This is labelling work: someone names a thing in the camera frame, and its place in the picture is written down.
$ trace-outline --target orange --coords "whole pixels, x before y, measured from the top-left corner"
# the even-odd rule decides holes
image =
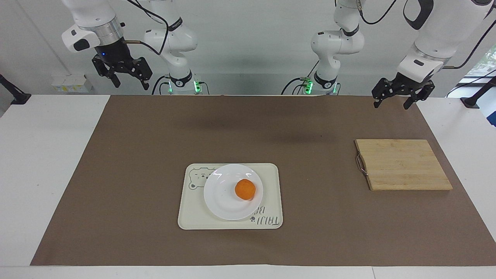
[[[234,191],[238,197],[245,201],[249,201],[255,196],[256,187],[252,181],[242,179],[236,184]]]

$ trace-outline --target white plate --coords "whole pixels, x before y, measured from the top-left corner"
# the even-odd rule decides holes
[[[245,201],[236,195],[234,188],[242,180],[255,184],[255,196]],[[231,164],[218,168],[208,177],[203,189],[203,198],[208,209],[225,220],[241,220],[250,216],[260,205],[263,185],[258,174],[247,166]]]

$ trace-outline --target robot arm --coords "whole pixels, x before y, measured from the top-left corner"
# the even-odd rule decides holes
[[[404,104],[408,109],[414,102],[426,100],[434,83],[431,77],[439,72],[481,24],[492,7],[493,0],[418,0],[421,11],[415,20],[405,19],[419,30],[419,36],[401,61],[396,78],[382,78],[372,90],[374,106],[394,95],[409,95]]]
[[[182,52],[195,50],[198,45],[196,34],[183,24],[174,0],[149,0],[152,12],[163,17],[169,23],[167,37],[161,57],[169,69],[170,91],[181,94],[196,94],[200,90],[195,74]],[[145,33],[144,42],[155,49],[160,49],[166,29],[152,29]]]
[[[75,25],[62,34],[65,46],[72,52],[95,48],[92,59],[100,76],[109,78],[115,87],[121,82],[116,72],[127,73],[141,81],[145,90],[152,71],[145,58],[134,59],[124,42],[123,23],[107,0],[62,0],[69,8]]]
[[[319,67],[311,77],[313,91],[330,94],[336,84],[341,63],[337,54],[358,53],[364,47],[365,39],[359,30],[360,13],[356,0],[339,0],[334,21],[341,30],[323,31],[312,38],[311,47],[319,57]]]

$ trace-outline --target table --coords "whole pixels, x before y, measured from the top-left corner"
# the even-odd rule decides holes
[[[108,98],[35,95],[0,118],[0,277],[227,278],[233,271],[261,278],[496,275],[496,267],[28,267]],[[419,107],[494,238],[496,189],[492,185],[496,173],[491,162],[496,158],[496,130],[479,111],[466,109],[458,100],[431,98]]]

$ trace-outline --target wooden cutting board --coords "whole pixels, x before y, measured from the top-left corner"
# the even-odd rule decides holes
[[[355,144],[372,191],[453,189],[427,140],[357,139]]]

